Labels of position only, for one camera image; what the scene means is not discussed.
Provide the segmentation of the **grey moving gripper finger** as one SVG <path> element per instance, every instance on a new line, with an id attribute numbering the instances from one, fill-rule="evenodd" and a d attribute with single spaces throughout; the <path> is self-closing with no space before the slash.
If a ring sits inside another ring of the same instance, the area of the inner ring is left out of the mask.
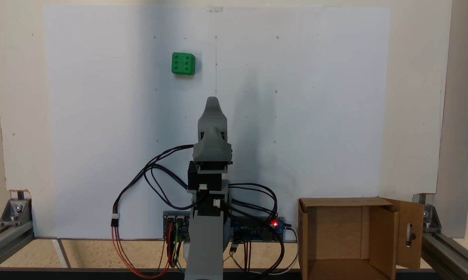
<path id="1" fill-rule="evenodd" d="M 193 146 L 194 162 L 230 162 L 232 146 L 218 128 L 207 128 L 203 138 Z"/>

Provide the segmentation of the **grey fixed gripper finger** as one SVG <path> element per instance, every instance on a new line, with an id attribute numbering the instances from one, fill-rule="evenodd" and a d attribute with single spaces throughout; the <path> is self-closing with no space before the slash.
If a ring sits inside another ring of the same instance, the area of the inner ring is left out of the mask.
<path id="1" fill-rule="evenodd" d="M 198 141 L 202 140 L 207 128 L 218 128 L 223 140 L 228 140 L 228 122 L 217 97 L 208 97 L 204 111 L 198 120 Z"/>

